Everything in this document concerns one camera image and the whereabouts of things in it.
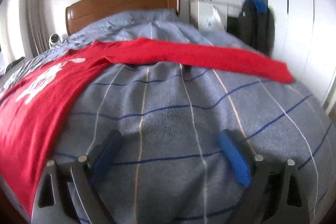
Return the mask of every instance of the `bed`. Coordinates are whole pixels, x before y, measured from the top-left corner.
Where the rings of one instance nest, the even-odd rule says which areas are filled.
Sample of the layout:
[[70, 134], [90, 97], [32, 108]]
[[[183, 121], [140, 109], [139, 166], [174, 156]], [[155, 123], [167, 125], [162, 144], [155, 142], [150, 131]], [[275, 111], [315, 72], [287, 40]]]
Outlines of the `bed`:
[[[223, 31], [200, 33], [179, 21], [179, 10], [180, 0], [81, 0], [66, 9], [69, 37], [20, 68], [4, 88], [94, 40], [147, 37], [250, 49]], [[123, 145], [97, 190], [117, 223], [224, 223], [245, 190], [218, 145], [225, 128], [236, 130], [237, 141], [268, 160], [295, 161], [312, 223], [335, 198], [336, 131], [299, 82], [285, 85], [168, 62], [113, 64], [75, 103], [51, 158], [58, 163], [76, 159], [111, 128], [122, 133]], [[29, 221], [13, 191], [0, 181]], [[69, 188], [81, 222], [89, 223]]]

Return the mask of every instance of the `metal screw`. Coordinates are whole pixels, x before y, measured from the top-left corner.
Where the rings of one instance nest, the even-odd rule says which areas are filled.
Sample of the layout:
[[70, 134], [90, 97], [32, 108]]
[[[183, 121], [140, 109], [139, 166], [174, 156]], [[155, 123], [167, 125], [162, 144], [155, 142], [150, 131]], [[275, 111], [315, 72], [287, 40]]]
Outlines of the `metal screw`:
[[48, 160], [47, 166], [53, 166], [55, 164], [54, 160]]
[[78, 161], [79, 162], [85, 162], [87, 160], [87, 155], [80, 155], [79, 157], [78, 157]]
[[295, 161], [293, 161], [291, 159], [287, 160], [287, 163], [288, 163], [289, 166], [294, 166], [295, 165]]
[[254, 159], [256, 160], [256, 161], [263, 161], [264, 160], [264, 157], [262, 156], [262, 155], [254, 155]]

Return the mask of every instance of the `brown headboard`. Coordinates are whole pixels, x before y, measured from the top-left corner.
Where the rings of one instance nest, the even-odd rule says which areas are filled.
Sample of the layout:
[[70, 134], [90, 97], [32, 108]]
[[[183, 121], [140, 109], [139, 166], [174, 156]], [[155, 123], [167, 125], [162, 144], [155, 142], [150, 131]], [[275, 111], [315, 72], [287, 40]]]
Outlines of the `brown headboard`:
[[66, 8], [68, 35], [88, 24], [125, 10], [169, 8], [180, 12], [180, 0], [81, 0]]

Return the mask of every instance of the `white nightstand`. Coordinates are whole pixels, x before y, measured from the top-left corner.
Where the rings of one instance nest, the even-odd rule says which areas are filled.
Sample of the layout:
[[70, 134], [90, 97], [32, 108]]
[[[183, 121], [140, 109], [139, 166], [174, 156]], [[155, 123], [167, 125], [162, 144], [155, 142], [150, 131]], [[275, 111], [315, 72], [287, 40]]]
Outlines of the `white nightstand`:
[[[212, 24], [214, 7], [220, 17], [220, 24]], [[199, 30], [224, 30], [227, 27], [227, 17], [238, 17], [240, 5], [222, 1], [189, 0], [189, 22]]]

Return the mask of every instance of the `white graphic print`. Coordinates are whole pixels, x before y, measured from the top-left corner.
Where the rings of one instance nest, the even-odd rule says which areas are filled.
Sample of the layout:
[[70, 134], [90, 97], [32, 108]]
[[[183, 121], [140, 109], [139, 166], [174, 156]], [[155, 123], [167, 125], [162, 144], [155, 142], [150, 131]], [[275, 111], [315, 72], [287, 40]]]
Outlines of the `white graphic print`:
[[68, 62], [72, 61], [74, 63], [82, 63], [86, 59], [85, 58], [75, 58], [75, 59], [70, 59], [61, 63], [58, 63], [51, 68], [47, 69], [44, 73], [41, 75], [37, 76], [36, 79], [30, 84], [30, 86], [24, 90], [20, 96], [16, 98], [16, 102], [23, 98], [24, 96], [28, 95], [28, 97], [25, 100], [25, 104], [28, 104], [41, 90], [43, 90], [46, 85], [48, 85], [50, 82], [52, 82], [56, 74], [62, 70], [62, 67]]

